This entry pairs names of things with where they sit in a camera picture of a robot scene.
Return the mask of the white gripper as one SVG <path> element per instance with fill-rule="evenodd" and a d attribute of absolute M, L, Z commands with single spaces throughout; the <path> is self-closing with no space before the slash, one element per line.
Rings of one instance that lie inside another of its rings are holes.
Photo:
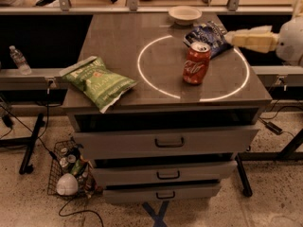
<path fill-rule="evenodd" d="M 228 31 L 224 37 L 233 46 L 259 53 L 276 51 L 290 65 L 303 66 L 303 0 L 294 0 L 292 19 L 282 25 L 279 35 L 271 26 L 257 26 Z"/>

